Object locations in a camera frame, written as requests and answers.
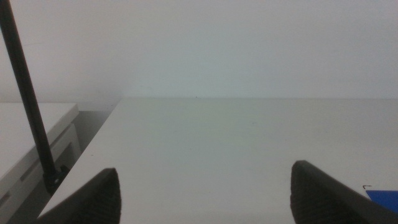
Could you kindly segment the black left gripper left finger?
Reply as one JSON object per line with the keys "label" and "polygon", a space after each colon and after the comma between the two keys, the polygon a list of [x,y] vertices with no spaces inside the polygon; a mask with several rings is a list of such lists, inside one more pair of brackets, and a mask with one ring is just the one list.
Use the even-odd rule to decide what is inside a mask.
{"label": "black left gripper left finger", "polygon": [[115,168],[103,169],[35,224],[118,224],[121,190]]}

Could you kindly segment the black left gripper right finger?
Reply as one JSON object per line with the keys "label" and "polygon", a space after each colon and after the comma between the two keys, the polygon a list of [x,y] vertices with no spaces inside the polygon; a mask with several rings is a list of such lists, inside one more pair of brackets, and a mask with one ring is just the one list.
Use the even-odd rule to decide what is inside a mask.
{"label": "black left gripper right finger", "polygon": [[296,161],[290,178],[295,223],[397,223],[397,214],[337,181],[307,161]]}

